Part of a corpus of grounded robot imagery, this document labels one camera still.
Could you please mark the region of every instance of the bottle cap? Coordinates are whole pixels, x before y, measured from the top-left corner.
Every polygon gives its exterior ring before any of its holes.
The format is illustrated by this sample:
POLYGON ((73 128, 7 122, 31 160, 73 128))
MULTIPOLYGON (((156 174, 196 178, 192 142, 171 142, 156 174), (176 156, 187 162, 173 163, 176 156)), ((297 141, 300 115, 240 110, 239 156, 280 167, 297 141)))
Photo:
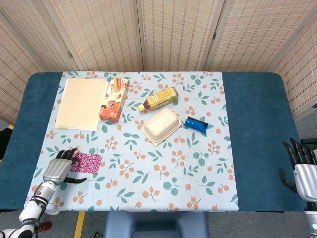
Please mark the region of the bottle cap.
POLYGON ((142 112, 142 111, 144 111, 144 105, 143 104, 140 104, 139 106, 138 106, 138 109, 142 112))

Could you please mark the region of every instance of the robotic arm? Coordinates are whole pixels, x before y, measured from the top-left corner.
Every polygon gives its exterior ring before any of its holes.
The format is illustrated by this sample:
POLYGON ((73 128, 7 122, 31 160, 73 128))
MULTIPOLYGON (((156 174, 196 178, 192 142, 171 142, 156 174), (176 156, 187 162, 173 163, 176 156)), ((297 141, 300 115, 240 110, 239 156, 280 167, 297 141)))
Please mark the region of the robotic arm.
POLYGON ((286 187, 307 202, 305 214, 311 227, 311 238, 317 238, 317 159, 313 150, 290 138, 293 148, 283 141, 287 150, 295 177, 295 184, 279 169, 280 179, 286 187))
POLYGON ((0 238, 31 238, 34 230, 37 237, 39 220, 54 195, 56 186, 62 182, 82 183, 87 180, 87 178, 67 178, 70 166, 78 161, 78 158, 72 158, 76 149, 62 150, 57 154, 46 169, 43 182, 34 191, 34 195, 19 216, 21 228, 0 231, 0 238))

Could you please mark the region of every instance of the woven panel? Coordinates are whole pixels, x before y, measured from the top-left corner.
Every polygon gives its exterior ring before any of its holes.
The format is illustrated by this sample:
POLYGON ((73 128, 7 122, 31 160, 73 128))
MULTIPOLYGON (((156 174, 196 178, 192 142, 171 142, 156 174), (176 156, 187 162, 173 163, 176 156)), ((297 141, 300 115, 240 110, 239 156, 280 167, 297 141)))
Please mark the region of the woven panel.
POLYGON ((205 63, 217 0, 141 0, 147 71, 196 71, 205 63))
POLYGON ((0 117, 15 122, 29 76, 42 71, 0 22, 0 117))
POLYGON ((292 112, 317 98, 317 18, 278 63, 274 72, 283 77, 292 112))
POLYGON ((66 51, 59 46, 33 1, 1 0, 0 9, 51 70, 73 70, 66 51))
POLYGON ((316 0, 234 0, 210 71, 263 71, 316 0))
POLYGON ((86 70, 141 71, 132 0, 52 0, 86 70))

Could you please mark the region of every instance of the table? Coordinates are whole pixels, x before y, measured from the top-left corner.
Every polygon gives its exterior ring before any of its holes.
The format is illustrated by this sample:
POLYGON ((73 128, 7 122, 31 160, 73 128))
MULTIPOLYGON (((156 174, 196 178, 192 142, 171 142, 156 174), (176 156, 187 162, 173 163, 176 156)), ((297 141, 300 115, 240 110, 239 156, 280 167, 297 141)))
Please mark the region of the table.
POLYGON ((108 72, 63 73, 27 198, 33 195, 57 152, 77 146, 83 153, 102 156, 98 174, 70 172, 71 178, 87 180, 58 186, 47 206, 49 211, 237 211, 221 72, 111 75, 130 80, 121 118, 118 123, 100 121, 96 131, 84 131, 55 127, 66 80, 111 77, 108 72), (165 108, 175 111, 183 121, 190 115, 209 125, 204 134, 181 126, 154 146, 140 129, 161 109, 141 113, 137 106, 168 87, 175 87, 179 98, 165 108))
MULTIPOLYGON (((223 73, 240 211, 301 211, 278 178, 292 176, 281 144, 298 139, 282 79, 275 73, 223 73)), ((21 209, 35 170, 61 73, 30 77, 4 161, 0 208, 21 209)))

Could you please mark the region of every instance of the bottle label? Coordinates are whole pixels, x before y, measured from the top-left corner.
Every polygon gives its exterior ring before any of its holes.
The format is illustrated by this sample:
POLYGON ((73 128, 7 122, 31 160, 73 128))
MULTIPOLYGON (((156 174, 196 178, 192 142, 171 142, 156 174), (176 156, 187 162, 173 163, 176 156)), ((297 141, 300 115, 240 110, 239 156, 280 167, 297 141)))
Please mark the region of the bottle label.
POLYGON ((162 107, 166 104, 172 103, 177 100, 177 94, 174 88, 168 88, 164 91, 156 93, 148 97, 149 105, 152 109, 162 107))

